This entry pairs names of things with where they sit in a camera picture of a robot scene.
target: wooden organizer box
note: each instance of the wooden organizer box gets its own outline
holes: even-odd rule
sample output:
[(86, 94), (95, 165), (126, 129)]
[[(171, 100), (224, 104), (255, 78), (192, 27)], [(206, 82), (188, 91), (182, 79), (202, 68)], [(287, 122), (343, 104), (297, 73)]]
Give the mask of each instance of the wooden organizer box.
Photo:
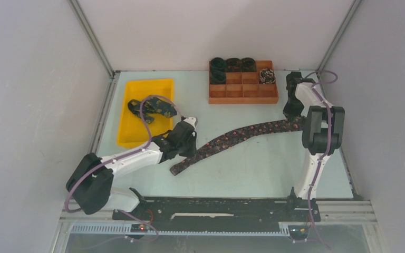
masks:
[(260, 70), (273, 70), (272, 61), (255, 61), (257, 72), (226, 72), (226, 84), (210, 84), (209, 104), (275, 104), (277, 84), (260, 84)]

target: yellow bin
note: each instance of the yellow bin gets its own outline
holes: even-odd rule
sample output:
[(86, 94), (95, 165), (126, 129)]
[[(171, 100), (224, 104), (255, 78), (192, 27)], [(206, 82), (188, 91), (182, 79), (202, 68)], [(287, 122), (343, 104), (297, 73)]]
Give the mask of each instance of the yellow bin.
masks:
[[(173, 101), (173, 79), (140, 80), (127, 83), (120, 115), (117, 145), (131, 149), (148, 141), (148, 133), (142, 120), (128, 110), (128, 102), (132, 99), (142, 101), (149, 95), (161, 95)], [(152, 116), (155, 120), (148, 125), (152, 136), (172, 129), (173, 119), (167, 119), (160, 114)]]

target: white table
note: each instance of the white table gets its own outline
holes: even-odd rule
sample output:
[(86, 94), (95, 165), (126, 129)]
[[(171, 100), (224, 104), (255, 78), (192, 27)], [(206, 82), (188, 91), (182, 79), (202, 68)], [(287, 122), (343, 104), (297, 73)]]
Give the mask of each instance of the white table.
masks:
[[(97, 156), (125, 151), (116, 145), (125, 85), (131, 80), (172, 78), (174, 102), (184, 116), (198, 118), (197, 148), (230, 130), (281, 120), (287, 101), (286, 75), (276, 71), (277, 104), (209, 105), (207, 71), (121, 72), (97, 150)], [(116, 187), (133, 187), (144, 196), (285, 198), (298, 181), (304, 159), (301, 132), (251, 138), (202, 160), (177, 176), (170, 167), (183, 158), (145, 167), (116, 180)], [(318, 198), (353, 198), (340, 151), (326, 164), (317, 188)]]

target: purple cable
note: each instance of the purple cable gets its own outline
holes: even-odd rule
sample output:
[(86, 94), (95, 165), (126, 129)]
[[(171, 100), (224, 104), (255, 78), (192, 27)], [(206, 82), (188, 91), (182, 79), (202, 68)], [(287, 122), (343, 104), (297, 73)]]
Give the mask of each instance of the purple cable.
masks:
[[(171, 105), (173, 105), (173, 107), (176, 109), (176, 111), (178, 112), (178, 114), (182, 117), (182, 114), (180, 113), (180, 111), (179, 111), (179, 109), (176, 107), (176, 105), (175, 105), (171, 100), (169, 100), (168, 98), (166, 98), (166, 97), (164, 97), (164, 96), (161, 96), (161, 95), (150, 95), (150, 96), (144, 98), (144, 99), (142, 100), (142, 102), (140, 103), (140, 111), (141, 111), (141, 112), (142, 112), (142, 109), (143, 109), (143, 104), (145, 103), (146, 100), (148, 100), (148, 99), (150, 99), (150, 98), (161, 98), (161, 99), (164, 99), (165, 101), (167, 101), (167, 102), (169, 102)], [(67, 196), (67, 198), (66, 198), (66, 201), (64, 202), (64, 210), (66, 210), (66, 212), (68, 212), (68, 213), (74, 213), (74, 212), (81, 211), (81, 208), (74, 209), (74, 210), (69, 209), (69, 202), (71, 201), (72, 195), (73, 195), (74, 192), (76, 191), (77, 187), (78, 187), (88, 176), (90, 176), (93, 172), (95, 172), (95, 171), (98, 170), (99, 168), (105, 166), (106, 164), (111, 163), (111, 162), (114, 161), (114, 160), (120, 160), (120, 159), (123, 159), (123, 158), (125, 158), (125, 157), (130, 156), (130, 155), (137, 154), (137, 153), (141, 152), (143, 149), (147, 148), (147, 147), (151, 144), (151, 138), (152, 138), (152, 136), (151, 136), (151, 131), (150, 131), (150, 128), (148, 127), (147, 123), (145, 122), (145, 119), (143, 118), (143, 113), (140, 114), (140, 118), (142, 119), (142, 123), (143, 123), (143, 125), (145, 126), (145, 128), (147, 129), (147, 132), (148, 132), (148, 141), (147, 141), (147, 144), (145, 144), (143, 147), (140, 147), (139, 149), (133, 150), (132, 152), (129, 152), (129, 153), (127, 153), (127, 154), (120, 155), (120, 156), (118, 156), (118, 157), (115, 157), (115, 158), (112, 159), (112, 160), (108, 160), (108, 161), (106, 161), (106, 162), (100, 163), (99, 165), (95, 166), (94, 168), (92, 168), (92, 169), (90, 169), (88, 172), (86, 172), (86, 173), (74, 184), (74, 186), (73, 186), (72, 189), (70, 190), (70, 192), (69, 192), (69, 194), (68, 194), (68, 196)], [(123, 211), (123, 210), (119, 210), (119, 211), (120, 211), (121, 213), (123, 213), (123, 214), (125, 214), (125, 215), (131, 217), (132, 219), (134, 219), (134, 220), (136, 220), (136, 221), (138, 221), (138, 222), (140, 222), (140, 223), (142, 223), (142, 224), (144, 224), (144, 225), (147, 225), (148, 227), (150, 227), (151, 229), (153, 229), (153, 230), (156, 232), (156, 237), (154, 237), (153, 239), (149, 239), (149, 240), (138, 240), (138, 239), (131, 238), (131, 240), (150, 242), (150, 241), (156, 240), (156, 239), (158, 238), (159, 232), (157, 231), (157, 229), (156, 229), (155, 227), (153, 227), (152, 225), (150, 225), (150, 224), (148, 224), (148, 223), (146, 223), (146, 222), (144, 222), (144, 221), (138, 219), (137, 217), (133, 216), (132, 214), (130, 214), (130, 213), (126, 212), (126, 211)], [(116, 240), (116, 239), (125, 238), (125, 237), (126, 237), (126, 236), (116, 236), (116, 237), (110, 238), (110, 239), (108, 239), (108, 240), (106, 240), (106, 241), (103, 241), (103, 242), (101, 242), (101, 243), (99, 243), (99, 244), (97, 244), (97, 245), (94, 245), (94, 246), (91, 246), (91, 247), (88, 247), (88, 248), (85, 248), (85, 249), (94, 248), (94, 247), (100, 246), (100, 245), (102, 245), (102, 244), (104, 244), (104, 243), (106, 243), (106, 242), (109, 242), (109, 241), (112, 241), (112, 240)]]
[(319, 92), (315, 89), (316, 85), (319, 84), (332, 84), (334, 82), (336, 82), (338, 80), (338, 75), (336, 73), (334, 73), (333, 71), (329, 71), (329, 70), (322, 70), (322, 71), (313, 71), (310, 74), (308, 74), (305, 78), (308, 78), (310, 75), (315, 74), (315, 73), (330, 73), (332, 75), (334, 75), (334, 80), (333, 81), (328, 81), (328, 82), (317, 82), (314, 83), (313, 85), (311, 85), (311, 90), (314, 92), (314, 94), (316, 94), (317, 98), (319, 99), (319, 101), (321, 101), (321, 103), (323, 103), (327, 109), (327, 123), (328, 123), (328, 136), (327, 136), (327, 147), (326, 147), (326, 151), (323, 155), (321, 155), (321, 157), (319, 157), (319, 161), (317, 162), (317, 168), (316, 168), (316, 172), (314, 174), (313, 177), (313, 181), (310, 184), (310, 188), (308, 189), (308, 214), (310, 215), (311, 221), (313, 223), (313, 228), (314, 231), (317, 234), (317, 237), (319, 238), (319, 241), (321, 244), (323, 244), (324, 246), (326, 246), (329, 250), (331, 250), (331, 247), (326, 244), (324, 242), (324, 240), (322, 239), (321, 234), (319, 233), (319, 230), (317, 229), (316, 223), (314, 222), (314, 216), (313, 216), (313, 212), (311, 211), (311, 191), (313, 190), (313, 185), (316, 183), (317, 177), (319, 176), (319, 172), (321, 170), (321, 166), (322, 166), (322, 159), (324, 157), (326, 157), (330, 151), (330, 147), (331, 147), (331, 132), (332, 132), (332, 115), (331, 115), (331, 110), (330, 110), (330, 106), (327, 104), (327, 102), (322, 98), (322, 96), (319, 94)]

